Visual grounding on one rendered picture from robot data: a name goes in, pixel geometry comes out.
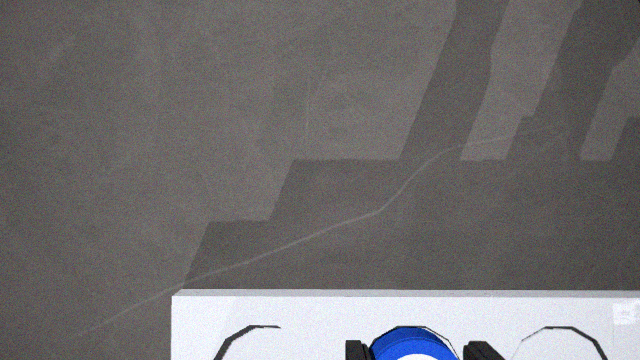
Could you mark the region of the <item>blue screw cap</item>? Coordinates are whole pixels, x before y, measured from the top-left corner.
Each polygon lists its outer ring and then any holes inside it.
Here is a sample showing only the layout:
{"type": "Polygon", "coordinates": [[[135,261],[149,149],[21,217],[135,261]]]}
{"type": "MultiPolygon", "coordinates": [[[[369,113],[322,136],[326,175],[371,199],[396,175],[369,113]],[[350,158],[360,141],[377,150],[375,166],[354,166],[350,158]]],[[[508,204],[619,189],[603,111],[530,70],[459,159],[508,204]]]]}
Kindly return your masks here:
{"type": "Polygon", "coordinates": [[[458,360],[434,333],[412,326],[387,331],[368,350],[371,360],[458,360]]]}

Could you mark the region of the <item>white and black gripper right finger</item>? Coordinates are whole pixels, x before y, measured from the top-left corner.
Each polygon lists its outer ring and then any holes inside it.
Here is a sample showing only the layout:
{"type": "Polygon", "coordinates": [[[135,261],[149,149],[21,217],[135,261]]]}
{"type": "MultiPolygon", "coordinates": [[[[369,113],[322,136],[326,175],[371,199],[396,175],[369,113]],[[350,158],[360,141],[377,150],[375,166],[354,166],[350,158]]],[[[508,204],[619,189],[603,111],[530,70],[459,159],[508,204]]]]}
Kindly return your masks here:
{"type": "Polygon", "coordinates": [[[488,342],[469,341],[463,347],[463,360],[506,360],[488,342]]]}

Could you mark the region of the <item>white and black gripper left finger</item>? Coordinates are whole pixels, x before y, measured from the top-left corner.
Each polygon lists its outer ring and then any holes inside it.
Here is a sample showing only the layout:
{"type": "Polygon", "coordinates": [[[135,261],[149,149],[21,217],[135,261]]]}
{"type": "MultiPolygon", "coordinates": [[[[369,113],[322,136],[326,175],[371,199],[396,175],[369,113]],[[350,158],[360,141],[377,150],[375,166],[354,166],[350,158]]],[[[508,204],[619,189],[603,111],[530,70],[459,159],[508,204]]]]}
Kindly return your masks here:
{"type": "Polygon", "coordinates": [[[362,344],[361,340],[346,340],[345,360],[371,360],[367,344],[362,344]]]}

